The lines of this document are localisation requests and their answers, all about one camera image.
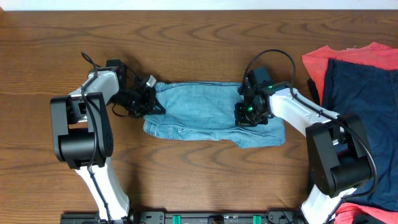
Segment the light blue denim jeans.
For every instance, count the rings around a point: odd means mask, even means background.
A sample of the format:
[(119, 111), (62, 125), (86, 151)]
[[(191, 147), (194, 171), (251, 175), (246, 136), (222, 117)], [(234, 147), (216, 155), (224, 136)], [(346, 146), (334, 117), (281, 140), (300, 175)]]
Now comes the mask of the light blue denim jeans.
[(143, 130), (161, 139), (229, 140), (243, 149), (283, 145), (285, 127), (280, 118), (255, 127), (235, 125), (234, 106), (243, 101), (239, 86), (235, 82), (158, 82), (156, 98), (165, 114), (145, 116)]

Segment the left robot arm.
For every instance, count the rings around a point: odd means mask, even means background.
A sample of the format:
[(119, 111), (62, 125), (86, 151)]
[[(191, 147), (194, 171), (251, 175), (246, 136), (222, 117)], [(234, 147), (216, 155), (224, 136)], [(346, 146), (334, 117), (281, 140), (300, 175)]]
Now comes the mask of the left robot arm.
[(86, 81), (75, 91), (50, 101), (53, 150), (56, 158), (67, 163), (85, 182), (98, 213), (93, 217), (64, 215), (62, 223), (138, 223), (131, 201), (121, 188), (111, 155), (113, 133), (106, 107), (122, 106), (130, 118), (165, 114), (155, 96), (156, 79), (152, 75), (133, 75), (119, 59), (107, 60), (101, 67), (89, 59), (92, 69)]

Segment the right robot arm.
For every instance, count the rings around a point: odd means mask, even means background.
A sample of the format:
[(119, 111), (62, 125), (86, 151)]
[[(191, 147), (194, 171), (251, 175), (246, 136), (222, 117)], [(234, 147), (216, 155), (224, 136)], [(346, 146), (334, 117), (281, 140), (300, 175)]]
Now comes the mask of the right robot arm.
[(304, 135), (314, 186), (294, 223), (328, 223), (356, 189), (376, 178), (364, 126), (355, 114), (340, 115), (303, 97), (288, 82), (275, 83), (264, 67), (246, 70), (235, 105), (237, 126), (281, 118)]

